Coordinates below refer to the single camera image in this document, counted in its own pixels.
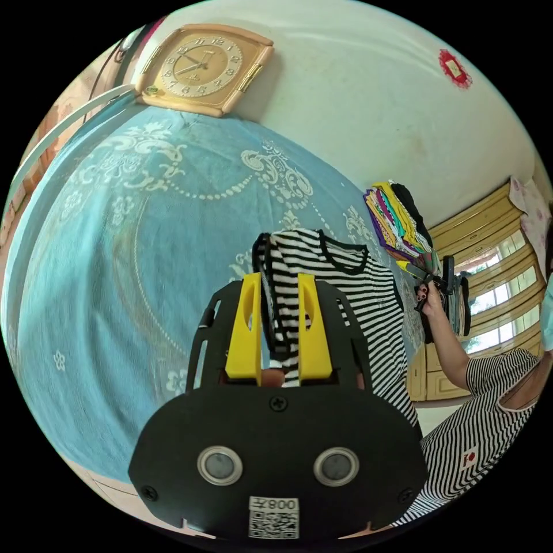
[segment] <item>clock face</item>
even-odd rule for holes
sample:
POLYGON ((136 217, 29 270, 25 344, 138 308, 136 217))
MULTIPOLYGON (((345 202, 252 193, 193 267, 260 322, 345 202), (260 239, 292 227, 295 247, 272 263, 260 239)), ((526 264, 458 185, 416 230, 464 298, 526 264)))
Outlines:
POLYGON ((243 54, 229 39, 206 36, 179 44, 164 60, 161 77, 167 92, 182 98, 213 94, 240 71, 243 54))

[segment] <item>black and white striped shirt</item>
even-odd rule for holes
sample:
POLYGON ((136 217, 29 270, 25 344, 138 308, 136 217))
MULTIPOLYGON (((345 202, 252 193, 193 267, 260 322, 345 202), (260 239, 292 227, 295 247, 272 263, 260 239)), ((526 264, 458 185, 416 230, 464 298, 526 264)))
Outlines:
MULTIPOLYGON (((271 366, 289 371, 285 386, 298 385, 298 274, 313 275, 346 295, 367 338, 373 392, 418 428, 406 389, 403 302, 392 271, 375 262, 364 245, 342 244, 322 231, 305 229, 261 235, 254 245, 252 260, 254 270, 265 273, 272 281, 282 326, 287 331, 290 350, 296 353, 283 362, 271 361, 271 366), (267 251, 270 260, 266 259, 267 251)), ((275 329, 277 341, 282 341, 278 330, 275 329)))
POLYGON ((472 397, 423 438, 428 480, 393 526, 422 517, 458 498, 492 469, 533 409, 529 406, 512 410, 499 401, 538 363, 538 357, 521 349, 469 361, 467 385, 472 397))

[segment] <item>red sticker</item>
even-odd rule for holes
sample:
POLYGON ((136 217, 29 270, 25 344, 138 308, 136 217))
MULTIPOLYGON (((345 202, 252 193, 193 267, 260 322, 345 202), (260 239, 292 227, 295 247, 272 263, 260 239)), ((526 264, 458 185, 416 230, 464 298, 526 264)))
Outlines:
POLYGON ((472 85, 471 76, 465 71, 459 60, 447 50, 440 50, 440 66, 442 71, 449 77, 449 80, 459 88, 465 90, 472 85))

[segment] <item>gold clock frame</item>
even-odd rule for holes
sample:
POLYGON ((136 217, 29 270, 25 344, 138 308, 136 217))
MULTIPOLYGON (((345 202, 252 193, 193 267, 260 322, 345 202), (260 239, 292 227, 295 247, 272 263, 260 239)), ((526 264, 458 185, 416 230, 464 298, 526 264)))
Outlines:
POLYGON ((253 79, 270 59, 273 51, 274 47, 272 40, 246 29, 219 24, 194 23, 183 25, 167 36, 153 51, 152 55, 145 63, 135 84, 137 101, 160 108, 199 113, 211 117, 222 117, 225 113, 229 113, 240 101, 253 79), (156 80, 158 74, 157 65, 160 60, 164 59, 162 54, 171 51, 176 43, 180 42, 183 36, 197 33, 221 33, 227 36, 230 35, 229 38, 237 37, 256 47, 255 57, 252 62, 244 65, 240 69, 234 81, 234 85, 229 83, 226 87, 210 94, 208 97, 203 97, 201 100, 177 99, 174 97, 163 98, 163 96, 156 96, 155 92, 149 93, 148 88, 151 87, 151 82, 156 80), (228 92, 229 88, 233 89, 230 94, 228 92))

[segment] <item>woman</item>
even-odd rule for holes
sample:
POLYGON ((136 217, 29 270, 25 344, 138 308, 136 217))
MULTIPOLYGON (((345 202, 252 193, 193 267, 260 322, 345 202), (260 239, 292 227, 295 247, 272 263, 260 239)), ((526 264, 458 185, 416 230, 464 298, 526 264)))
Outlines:
MULTIPOLYGON (((522 349, 469 357, 451 329, 434 283, 427 289, 421 286, 419 299, 427 294, 423 313, 430 323, 440 367, 452 384, 472 397, 423 438, 428 480, 405 515, 380 530, 415 520, 464 494, 493 468, 525 425, 553 366, 553 214, 546 237, 546 270, 541 359, 522 349)), ((367 530, 347 537, 368 533, 372 533, 370 524, 367 530)))

